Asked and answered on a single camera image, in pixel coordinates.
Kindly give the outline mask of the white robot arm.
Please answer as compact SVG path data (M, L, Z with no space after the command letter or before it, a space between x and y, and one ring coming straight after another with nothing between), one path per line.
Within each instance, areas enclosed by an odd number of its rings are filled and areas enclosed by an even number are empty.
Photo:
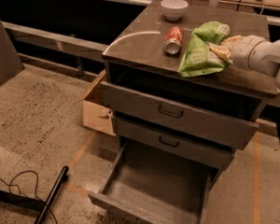
M219 45L207 43L208 48L225 62L237 68L273 77L280 90L280 39L270 42L257 35L236 35Z

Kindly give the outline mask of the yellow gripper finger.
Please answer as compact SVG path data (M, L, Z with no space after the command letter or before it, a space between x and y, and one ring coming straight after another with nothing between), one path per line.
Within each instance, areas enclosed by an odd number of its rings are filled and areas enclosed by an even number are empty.
M231 47L225 45L216 45L210 43L208 45L209 49L216 54L221 60L225 62L231 61Z
M229 38L226 38L224 39L221 44L234 44L236 43L239 39L241 39L242 36L241 35L235 35L235 36L232 36L232 37L229 37Z

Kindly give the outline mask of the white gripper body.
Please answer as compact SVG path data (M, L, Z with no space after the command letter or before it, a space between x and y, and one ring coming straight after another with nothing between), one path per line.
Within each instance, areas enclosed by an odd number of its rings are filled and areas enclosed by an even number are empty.
M263 62L251 58L256 46L265 41L265 38L256 35L241 37L231 46L231 60L233 64L237 68L247 71L265 71L266 67Z

